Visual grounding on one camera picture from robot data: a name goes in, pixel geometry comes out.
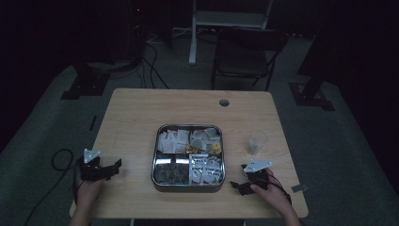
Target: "black wire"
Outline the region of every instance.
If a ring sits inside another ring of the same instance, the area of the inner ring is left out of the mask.
[[[151,67],[151,70],[150,70],[150,80],[151,80],[151,83],[152,83],[152,88],[153,89],[155,89],[155,85],[153,84],[153,80],[152,80],[152,71],[153,71],[153,69],[154,69],[154,65],[155,65],[155,60],[156,60],[156,58],[158,57],[158,51],[156,51],[156,48],[155,47],[153,47],[152,45],[150,45],[150,44],[148,44],[148,43],[146,43],[146,45],[148,45],[149,47],[151,47],[152,48],[152,50],[154,51],[154,53],[155,53],[155,56],[153,57],[153,60],[152,60],[152,65],[150,65],[150,67]]]
[[[143,57],[143,60],[151,67],[151,72],[150,72],[150,79],[152,80],[152,71],[154,71],[156,73],[156,75],[158,76],[158,78],[161,80],[162,84],[164,84],[164,86],[169,89],[169,86],[165,83],[164,79],[162,79],[161,75],[159,75],[159,72],[153,67],[153,64],[155,63],[155,60],[157,58],[157,51],[155,49],[155,47],[153,47],[152,45],[147,44],[150,48],[152,48],[152,50],[155,52],[155,57],[153,59],[153,63],[151,64],[145,57]]]
[[[63,152],[69,153],[69,154],[71,155],[71,158],[70,158],[70,161],[69,161],[69,163],[68,163],[68,165],[67,165],[66,168],[59,168],[59,167],[57,167],[56,164],[55,164],[55,159],[56,159],[56,156],[57,156],[59,153],[63,153]],[[58,181],[53,185],[53,187],[52,187],[49,191],[47,191],[47,193],[38,201],[38,203],[35,205],[35,207],[33,207],[32,211],[30,212],[29,216],[27,217],[27,219],[26,219],[26,221],[25,221],[25,223],[24,223],[25,226],[26,226],[26,225],[29,225],[30,219],[32,218],[32,216],[33,216],[33,214],[35,213],[36,209],[37,209],[37,208],[41,205],[41,203],[47,198],[47,196],[50,195],[50,193],[56,188],[56,186],[58,186],[58,184],[61,182],[61,180],[62,180],[62,179],[64,178],[64,176],[67,174],[67,172],[68,172],[70,169],[72,169],[72,161],[73,161],[73,152],[72,152],[71,150],[69,150],[69,149],[61,149],[61,150],[59,150],[59,151],[57,151],[56,153],[53,154],[53,157],[52,157],[52,159],[51,159],[51,164],[52,164],[52,166],[53,166],[53,169],[54,169],[54,170],[57,170],[57,171],[62,171],[62,174],[61,174],[61,176],[59,177]]]

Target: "plastic cup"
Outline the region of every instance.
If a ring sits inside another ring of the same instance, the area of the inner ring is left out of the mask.
[[[248,149],[249,154],[257,154],[266,144],[268,138],[267,134],[262,130],[251,131],[248,138]]]

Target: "chair leg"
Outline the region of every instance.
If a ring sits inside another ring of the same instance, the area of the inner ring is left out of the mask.
[[[212,77],[211,77],[211,90],[215,89],[215,79],[216,79],[216,62],[214,60],[214,65],[212,66]]]

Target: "human hand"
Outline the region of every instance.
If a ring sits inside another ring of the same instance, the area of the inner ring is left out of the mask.
[[[103,181],[104,179],[96,182],[79,182],[76,209],[71,218],[70,226],[86,226],[90,223],[90,209],[100,194]]]
[[[100,194],[101,185],[105,179],[91,182],[80,181],[77,190],[77,206],[89,209]]]
[[[266,169],[267,174],[274,176],[273,171]],[[276,184],[274,177],[269,176],[269,181]],[[290,202],[287,200],[285,194],[278,187],[268,185],[267,190],[259,186],[251,185],[250,188],[267,201],[277,212],[284,218],[286,225],[300,225],[296,212]]]

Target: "metal tray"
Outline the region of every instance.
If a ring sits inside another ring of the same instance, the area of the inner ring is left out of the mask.
[[[217,192],[226,178],[221,130],[206,124],[161,126],[151,178],[163,192]]]

